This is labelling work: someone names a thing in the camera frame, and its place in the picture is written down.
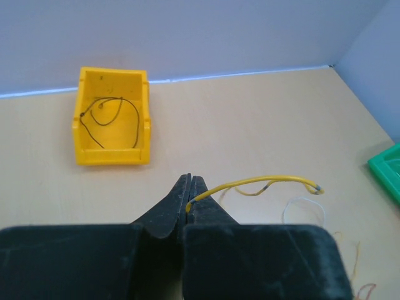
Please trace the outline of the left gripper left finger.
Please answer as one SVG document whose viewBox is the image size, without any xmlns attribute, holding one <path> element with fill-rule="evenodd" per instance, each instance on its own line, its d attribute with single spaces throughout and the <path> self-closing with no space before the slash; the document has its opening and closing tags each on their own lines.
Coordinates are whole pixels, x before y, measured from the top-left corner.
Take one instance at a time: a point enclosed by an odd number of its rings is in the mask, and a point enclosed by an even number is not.
<svg viewBox="0 0 400 300">
<path fill-rule="evenodd" d="M 137 299 L 180 278 L 191 175 L 126 224 L 1 231 L 2 299 Z"/>
</svg>

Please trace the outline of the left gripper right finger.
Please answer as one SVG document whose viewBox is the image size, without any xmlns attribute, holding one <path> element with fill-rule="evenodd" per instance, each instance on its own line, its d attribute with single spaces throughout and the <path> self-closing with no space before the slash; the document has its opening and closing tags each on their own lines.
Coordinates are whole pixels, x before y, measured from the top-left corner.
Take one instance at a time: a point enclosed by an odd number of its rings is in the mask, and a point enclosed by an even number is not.
<svg viewBox="0 0 400 300">
<path fill-rule="evenodd" d="M 351 299 L 334 238 L 310 224 L 236 222 L 213 198 L 183 230 L 185 299 Z"/>
</svg>

